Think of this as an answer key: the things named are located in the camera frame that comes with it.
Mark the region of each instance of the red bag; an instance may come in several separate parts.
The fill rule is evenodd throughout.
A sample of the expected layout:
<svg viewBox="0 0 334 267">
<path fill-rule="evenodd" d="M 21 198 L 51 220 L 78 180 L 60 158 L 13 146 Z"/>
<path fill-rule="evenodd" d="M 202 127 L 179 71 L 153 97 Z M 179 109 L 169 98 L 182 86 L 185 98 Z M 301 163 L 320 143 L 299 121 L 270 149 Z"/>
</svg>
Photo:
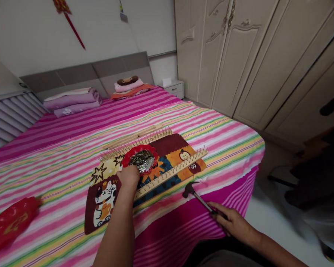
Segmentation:
<svg viewBox="0 0 334 267">
<path fill-rule="evenodd" d="M 24 198 L 0 213 L 0 249 L 11 244 L 38 214 L 41 200 Z"/>
</svg>

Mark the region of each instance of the wardrobe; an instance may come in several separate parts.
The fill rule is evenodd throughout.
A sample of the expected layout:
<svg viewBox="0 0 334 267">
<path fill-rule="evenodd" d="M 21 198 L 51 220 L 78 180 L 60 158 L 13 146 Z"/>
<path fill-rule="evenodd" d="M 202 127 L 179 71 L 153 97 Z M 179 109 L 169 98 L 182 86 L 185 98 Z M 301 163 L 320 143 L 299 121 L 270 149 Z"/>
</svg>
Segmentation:
<svg viewBox="0 0 334 267">
<path fill-rule="evenodd" d="M 334 126 L 316 115 L 334 97 L 334 0 L 175 0 L 175 14 L 187 98 L 300 147 Z"/>
</svg>

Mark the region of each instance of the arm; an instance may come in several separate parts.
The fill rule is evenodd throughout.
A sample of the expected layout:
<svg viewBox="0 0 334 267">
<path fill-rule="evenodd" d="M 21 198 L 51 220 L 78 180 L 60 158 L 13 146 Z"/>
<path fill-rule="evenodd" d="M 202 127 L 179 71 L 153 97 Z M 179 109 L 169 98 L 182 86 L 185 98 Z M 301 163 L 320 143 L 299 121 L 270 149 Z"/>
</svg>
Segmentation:
<svg viewBox="0 0 334 267">
<path fill-rule="evenodd" d="M 229 209 L 218 203 L 209 202 L 208 205 L 216 208 L 220 214 L 225 214 L 228 221 L 221 215 L 213 215 L 224 232 L 233 235 L 240 242 L 252 247 L 277 267 L 307 267 L 273 239 L 253 228 L 235 209 Z"/>
<path fill-rule="evenodd" d="M 135 249 L 135 230 L 132 205 L 140 174 L 135 165 L 117 173 L 121 188 L 93 267 L 132 266 Z"/>
</svg>

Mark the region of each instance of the bed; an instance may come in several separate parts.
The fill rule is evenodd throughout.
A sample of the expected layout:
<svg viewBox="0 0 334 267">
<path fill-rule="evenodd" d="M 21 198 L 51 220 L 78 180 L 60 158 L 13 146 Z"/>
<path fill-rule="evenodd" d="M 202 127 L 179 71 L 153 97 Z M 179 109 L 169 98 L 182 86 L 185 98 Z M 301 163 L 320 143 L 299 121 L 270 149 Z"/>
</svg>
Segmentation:
<svg viewBox="0 0 334 267">
<path fill-rule="evenodd" d="M 262 138 L 242 123 L 156 86 L 65 118 L 46 114 L 0 149 L 0 212 L 23 197 L 43 201 L 28 229 L 0 251 L 0 266 L 91 266 L 106 227 L 84 234 L 85 203 L 102 147 L 157 123 L 193 148 L 208 147 L 207 168 L 196 175 L 195 190 L 244 216 L 264 153 Z M 136 210 L 134 266 L 181 266 L 198 241 L 224 236 L 195 198 L 182 197 L 184 186 Z"/>
</svg>

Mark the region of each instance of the nightstand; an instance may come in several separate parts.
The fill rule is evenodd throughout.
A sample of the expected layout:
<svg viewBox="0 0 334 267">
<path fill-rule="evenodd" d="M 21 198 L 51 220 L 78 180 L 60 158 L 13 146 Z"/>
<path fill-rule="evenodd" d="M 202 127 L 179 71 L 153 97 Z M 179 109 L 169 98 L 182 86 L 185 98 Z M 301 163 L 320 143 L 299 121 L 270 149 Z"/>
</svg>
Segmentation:
<svg viewBox="0 0 334 267">
<path fill-rule="evenodd" d="M 166 87 L 163 87 L 160 85 L 163 89 L 165 89 L 167 92 L 169 92 L 171 95 L 174 95 L 180 99 L 183 99 L 184 93 L 183 93 L 183 82 L 174 80 L 172 83 Z"/>
</svg>

